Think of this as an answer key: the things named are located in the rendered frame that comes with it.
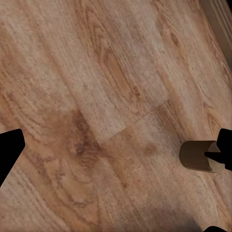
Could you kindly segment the pillar candle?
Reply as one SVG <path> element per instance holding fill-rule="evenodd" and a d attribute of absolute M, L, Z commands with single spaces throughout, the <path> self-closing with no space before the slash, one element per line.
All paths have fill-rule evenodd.
<path fill-rule="evenodd" d="M 223 172 L 225 164 L 205 156 L 205 152 L 220 152 L 217 141 L 186 141 L 181 146 L 179 156 L 187 169 L 214 174 Z"/>

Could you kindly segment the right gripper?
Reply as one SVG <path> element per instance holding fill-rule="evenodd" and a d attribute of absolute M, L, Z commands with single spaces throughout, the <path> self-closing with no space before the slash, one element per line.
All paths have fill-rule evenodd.
<path fill-rule="evenodd" d="M 225 159 L 225 157 L 223 156 L 221 152 L 205 152 L 204 155 L 221 164 L 225 164 L 225 169 L 232 170 L 232 167 L 227 162 L 227 160 Z"/>

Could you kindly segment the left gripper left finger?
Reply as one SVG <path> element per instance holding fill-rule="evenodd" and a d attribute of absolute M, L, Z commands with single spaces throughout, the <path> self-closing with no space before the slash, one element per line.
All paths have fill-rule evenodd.
<path fill-rule="evenodd" d="M 0 186 L 25 148 L 21 129 L 0 134 Z"/>

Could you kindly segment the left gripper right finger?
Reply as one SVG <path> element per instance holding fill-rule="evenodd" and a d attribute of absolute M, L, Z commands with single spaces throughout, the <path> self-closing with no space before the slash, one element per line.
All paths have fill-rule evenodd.
<path fill-rule="evenodd" d="M 220 129 L 217 146 L 232 167 L 232 130 Z"/>

